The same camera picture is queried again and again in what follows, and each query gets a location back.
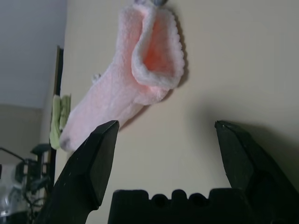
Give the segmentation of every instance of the black cable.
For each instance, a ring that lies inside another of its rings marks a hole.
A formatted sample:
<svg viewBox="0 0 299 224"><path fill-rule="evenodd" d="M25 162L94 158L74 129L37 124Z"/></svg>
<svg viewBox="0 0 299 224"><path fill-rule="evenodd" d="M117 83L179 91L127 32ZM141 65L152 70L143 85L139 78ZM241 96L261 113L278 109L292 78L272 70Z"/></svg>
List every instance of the black cable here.
<svg viewBox="0 0 299 224"><path fill-rule="evenodd" d="M2 148L2 147L0 147L0 150L3 150L4 152L6 152L6 153L8 153L8 154L11 154L11 155L13 155L14 157L18 158L19 160L22 160L24 163L26 163L26 160L25 160L24 158L20 157L19 155L15 154L15 153L13 153L13 152L11 152L11 151L5 149L5 148Z"/></svg>

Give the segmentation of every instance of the white ceiling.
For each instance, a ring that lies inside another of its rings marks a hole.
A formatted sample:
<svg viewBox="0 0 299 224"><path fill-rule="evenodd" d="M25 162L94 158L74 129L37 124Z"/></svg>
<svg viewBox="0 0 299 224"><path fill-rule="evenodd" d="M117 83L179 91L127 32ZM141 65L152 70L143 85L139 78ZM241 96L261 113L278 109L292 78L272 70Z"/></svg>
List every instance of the white ceiling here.
<svg viewBox="0 0 299 224"><path fill-rule="evenodd" d="M66 0L0 0L0 104L43 108Z"/></svg>

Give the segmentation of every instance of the green cloth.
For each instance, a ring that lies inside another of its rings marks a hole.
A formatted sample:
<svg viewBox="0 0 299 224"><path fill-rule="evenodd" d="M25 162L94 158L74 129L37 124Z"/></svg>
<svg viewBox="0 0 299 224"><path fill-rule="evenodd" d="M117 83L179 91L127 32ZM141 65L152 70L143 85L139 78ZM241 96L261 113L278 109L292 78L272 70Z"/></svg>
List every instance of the green cloth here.
<svg viewBox="0 0 299 224"><path fill-rule="evenodd" d="M71 97L55 95L52 105L52 119L50 130L50 144L53 149L59 149L59 138L66 125L71 110Z"/></svg>
<svg viewBox="0 0 299 224"><path fill-rule="evenodd" d="M59 120L59 129L62 131L66 125L67 119L69 118L71 110L71 97L63 96L61 99L61 113Z"/></svg>

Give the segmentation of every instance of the fuzzy sock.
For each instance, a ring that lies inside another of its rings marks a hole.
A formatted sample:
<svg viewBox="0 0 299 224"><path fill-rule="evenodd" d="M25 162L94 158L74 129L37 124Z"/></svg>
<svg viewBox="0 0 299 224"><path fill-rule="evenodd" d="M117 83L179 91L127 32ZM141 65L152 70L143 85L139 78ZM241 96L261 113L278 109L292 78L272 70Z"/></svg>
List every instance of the fuzzy sock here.
<svg viewBox="0 0 299 224"><path fill-rule="evenodd" d="M184 73L184 54L173 14L133 4L119 16L113 61L70 113L60 138L64 150L76 150L99 125L122 126L144 105L161 101Z"/></svg>

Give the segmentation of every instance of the black tool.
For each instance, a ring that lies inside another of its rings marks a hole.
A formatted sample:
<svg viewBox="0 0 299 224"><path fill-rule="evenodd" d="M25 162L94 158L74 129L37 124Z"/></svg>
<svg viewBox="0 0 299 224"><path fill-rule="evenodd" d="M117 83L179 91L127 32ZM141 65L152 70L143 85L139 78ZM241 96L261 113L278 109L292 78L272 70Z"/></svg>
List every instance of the black tool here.
<svg viewBox="0 0 299 224"><path fill-rule="evenodd" d="M251 136L224 121L215 124L232 189L209 198L182 190L172 199L143 190L113 195L109 224L298 224L298 193ZM36 224L84 224L101 205L111 172L118 122L99 126L71 156Z"/></svg>

